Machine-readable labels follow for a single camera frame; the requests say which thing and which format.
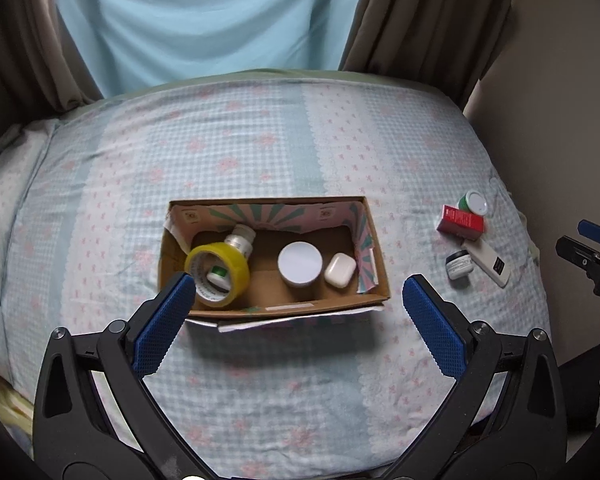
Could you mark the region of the green jar white lid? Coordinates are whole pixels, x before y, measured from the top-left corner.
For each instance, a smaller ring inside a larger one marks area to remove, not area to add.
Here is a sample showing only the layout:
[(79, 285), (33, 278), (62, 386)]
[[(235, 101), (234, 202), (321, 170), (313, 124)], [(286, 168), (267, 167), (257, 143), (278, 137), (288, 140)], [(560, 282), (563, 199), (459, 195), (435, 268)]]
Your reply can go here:
[(485, 217), (489, 212), (486, 196), (476, 190), (468, 190), (457, 202), (457, 208), (475, 214), (479, 217)]

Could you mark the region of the white pill bottle green label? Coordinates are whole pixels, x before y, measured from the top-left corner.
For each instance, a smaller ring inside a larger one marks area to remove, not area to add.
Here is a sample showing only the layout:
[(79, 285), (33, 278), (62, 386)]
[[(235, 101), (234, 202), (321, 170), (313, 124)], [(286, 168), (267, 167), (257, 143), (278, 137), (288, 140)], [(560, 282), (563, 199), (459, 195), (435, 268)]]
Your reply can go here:
[(222, 243), (216, 245), (213, 263), (206, 274), (212, 286), (235, 295), (244, 291), (250, 280), (249, 258), (256, 236), (254, 229), (236, 224)]

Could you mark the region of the green blanket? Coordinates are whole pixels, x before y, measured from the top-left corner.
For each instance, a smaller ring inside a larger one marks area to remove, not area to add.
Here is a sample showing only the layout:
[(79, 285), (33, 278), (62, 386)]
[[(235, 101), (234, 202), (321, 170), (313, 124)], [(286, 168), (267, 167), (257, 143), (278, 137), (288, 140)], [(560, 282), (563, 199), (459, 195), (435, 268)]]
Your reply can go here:
[(262, 70), (241, 70), (240, 72), (189, 78), (179, 81), (159, 84), (155, 87), (140, 90), (143, 92), (156, 92), (172, 88), (196, 86), (197, 84), (215, 84), (216, 82), (237, 82), (246, 80), (270, 80), (270, 79), (325, 79), (328, 81), (360, 82), (361, 84), (383, 84), (384, 86), (409, 88), (424, 91), (434, 91), (434, 87), (417, 81), (396, 79), (386, 76), (361, 74), (355, 72), (343, 72), (342, 70), (274, 70), (274, 68), (262, 68)]

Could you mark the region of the light blue curtain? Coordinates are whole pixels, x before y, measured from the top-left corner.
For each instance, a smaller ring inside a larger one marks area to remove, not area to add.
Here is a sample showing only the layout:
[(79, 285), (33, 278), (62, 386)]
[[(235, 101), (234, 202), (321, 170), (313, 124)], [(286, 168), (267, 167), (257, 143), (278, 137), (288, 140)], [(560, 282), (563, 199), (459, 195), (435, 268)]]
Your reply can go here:
[(56, 0), (103, 96), (189, 78), (338, 67), (358, 0)]

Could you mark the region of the yellow tape roll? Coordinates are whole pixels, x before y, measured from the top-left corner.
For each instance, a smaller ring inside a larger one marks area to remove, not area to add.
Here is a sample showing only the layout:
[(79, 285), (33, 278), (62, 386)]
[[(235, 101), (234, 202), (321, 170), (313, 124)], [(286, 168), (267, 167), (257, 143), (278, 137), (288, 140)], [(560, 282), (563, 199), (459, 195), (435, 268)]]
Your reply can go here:
[(250, 250), (225, 242), (195, 247), (185, 260), (184, 270), (194, 279), (199, 301), (212, 309), (227, 307), (250, 284)]

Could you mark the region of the brown curtain left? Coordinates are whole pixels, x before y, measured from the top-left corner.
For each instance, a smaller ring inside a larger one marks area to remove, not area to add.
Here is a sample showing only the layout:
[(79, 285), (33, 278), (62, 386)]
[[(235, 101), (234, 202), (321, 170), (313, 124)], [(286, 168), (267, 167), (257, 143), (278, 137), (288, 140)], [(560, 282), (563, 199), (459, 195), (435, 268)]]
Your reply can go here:
[(102, 98), (56, 0), (0, 0), (0, 81), (34, 114), (59, 114)]

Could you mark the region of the small black lidded jar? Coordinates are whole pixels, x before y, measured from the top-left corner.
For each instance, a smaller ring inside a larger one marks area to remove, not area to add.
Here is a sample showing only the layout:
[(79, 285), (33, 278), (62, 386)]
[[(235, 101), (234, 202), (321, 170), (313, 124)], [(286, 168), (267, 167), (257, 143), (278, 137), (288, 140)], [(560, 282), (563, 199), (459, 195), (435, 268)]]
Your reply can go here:
[(450, 281), (467, 278), (474, 270), (474, 262), (466, 249), (453, 252), (445, 258), (445, 270)]

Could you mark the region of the blue pink patterned bedsheet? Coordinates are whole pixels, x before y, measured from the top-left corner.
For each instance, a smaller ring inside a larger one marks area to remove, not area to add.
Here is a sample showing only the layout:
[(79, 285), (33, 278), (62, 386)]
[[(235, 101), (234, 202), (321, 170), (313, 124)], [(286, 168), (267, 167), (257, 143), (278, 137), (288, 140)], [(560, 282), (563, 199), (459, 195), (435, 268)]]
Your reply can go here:
[[(392, 297), (368, 315), (229, 334), (184, 326), (147, 385), (222, 476), (298, 479), (397, 458), (451, 388), (404, 312), (420, 273), (472, 320), (548, 327), (529, 237), (462, 112), (435, 91), (325, 79), (197, 84), (119, 96), (58, 126), (0, 245), (0, 375), (35, 394), (58, 326), (98, 332), (155, 295), (172, 200), (363, 196)], [(464, 238), (442, 206), (486, 196), (482, 238), (510, 266), (498, 287), (474, 263), (450, 281)]]

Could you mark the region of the brown curtain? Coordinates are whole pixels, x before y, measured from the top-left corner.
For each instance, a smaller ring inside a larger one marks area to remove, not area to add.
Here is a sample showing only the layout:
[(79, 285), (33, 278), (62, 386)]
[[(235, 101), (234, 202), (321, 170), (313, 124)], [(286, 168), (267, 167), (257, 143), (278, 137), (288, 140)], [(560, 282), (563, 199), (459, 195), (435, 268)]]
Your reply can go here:
[(0, 0), (0, 81), (34, 114), (59, 114), (102, 98), (56, 0)]
[(464, 107), (511, 8), (512, 0), (358, 0), (340, 70), (426, 84)]

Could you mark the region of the brown curtain right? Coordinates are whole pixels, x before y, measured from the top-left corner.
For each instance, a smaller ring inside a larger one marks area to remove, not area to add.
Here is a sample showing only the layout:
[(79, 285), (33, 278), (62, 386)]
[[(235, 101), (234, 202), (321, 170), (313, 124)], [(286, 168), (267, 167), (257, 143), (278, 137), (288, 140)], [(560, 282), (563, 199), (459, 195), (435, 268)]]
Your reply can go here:
[(511, 8), (512, 0), (358, 0), (340, 70), (426, 84), (464, 107)]

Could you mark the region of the white pillow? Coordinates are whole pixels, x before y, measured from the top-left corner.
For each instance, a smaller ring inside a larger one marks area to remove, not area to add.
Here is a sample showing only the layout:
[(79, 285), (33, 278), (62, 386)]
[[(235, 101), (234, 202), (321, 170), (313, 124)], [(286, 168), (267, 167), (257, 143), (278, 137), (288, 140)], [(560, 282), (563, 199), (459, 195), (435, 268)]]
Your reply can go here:
[(57, 126), (57, 119), (13, 125), (0, 139), (0, 245)]

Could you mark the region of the brown cardboard box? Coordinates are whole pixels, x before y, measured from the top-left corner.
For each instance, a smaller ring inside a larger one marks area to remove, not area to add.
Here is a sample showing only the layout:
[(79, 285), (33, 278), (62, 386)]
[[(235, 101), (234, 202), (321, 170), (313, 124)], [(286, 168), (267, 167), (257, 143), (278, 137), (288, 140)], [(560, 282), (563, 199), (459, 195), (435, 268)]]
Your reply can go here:
[[(378, 310), (390, 297), (373, 216), (363, 196), (174, 200), (163, 227), (159, 285), (176, 272), (187, 273), (188, 254), (197, 246), (222, 242), (236, 224), (257, 234), (249, 258), (249, 287), (221, 309), (202, 304), (195, 287), (189, 321), (230, 332), (290, 318)], [(278, 254), (293, 242), (308, 242), (323, 257), (322, 273), (310, 286), (291, 287), (277, 270)], [(344, 289), (324, 280), (337, 252), (356, 261), (355, 274)]]

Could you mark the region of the white earbuds case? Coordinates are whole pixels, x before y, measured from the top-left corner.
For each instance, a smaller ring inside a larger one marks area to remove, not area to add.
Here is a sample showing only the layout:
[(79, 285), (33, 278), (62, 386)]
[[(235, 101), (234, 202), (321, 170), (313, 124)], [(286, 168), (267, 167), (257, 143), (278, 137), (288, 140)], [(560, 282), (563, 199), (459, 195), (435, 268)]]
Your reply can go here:
[(332, 256), (329, 264), (326, 266), (324, 280), (332, 287), (344, 289), (349, 286), (355, 271), (355, 258), (344, 252), (337, 252)]

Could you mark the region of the red cosmetic box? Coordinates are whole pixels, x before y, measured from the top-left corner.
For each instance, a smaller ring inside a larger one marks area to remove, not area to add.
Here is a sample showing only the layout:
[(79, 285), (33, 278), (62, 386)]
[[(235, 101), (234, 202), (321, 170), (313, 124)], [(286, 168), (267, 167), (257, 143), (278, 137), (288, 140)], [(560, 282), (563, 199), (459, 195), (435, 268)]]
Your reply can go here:
[(465, 240), (478, 240), (486, 232), (482, 217), (450, 205), (443, 205), (436, 229), (444, 234), (454, 235)]

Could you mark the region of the white round lidded jar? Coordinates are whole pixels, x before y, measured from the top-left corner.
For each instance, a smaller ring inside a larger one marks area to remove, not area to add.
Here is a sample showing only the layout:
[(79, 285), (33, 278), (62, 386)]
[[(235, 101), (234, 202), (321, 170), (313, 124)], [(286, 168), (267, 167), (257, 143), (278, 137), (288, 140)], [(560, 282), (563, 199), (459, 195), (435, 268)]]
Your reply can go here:
[(320, 251), (308, 242), (293, 242), (278, 254), (277, 270), (283, 281), (291, 287), (306, 287), (321, 275), (323, 257)]

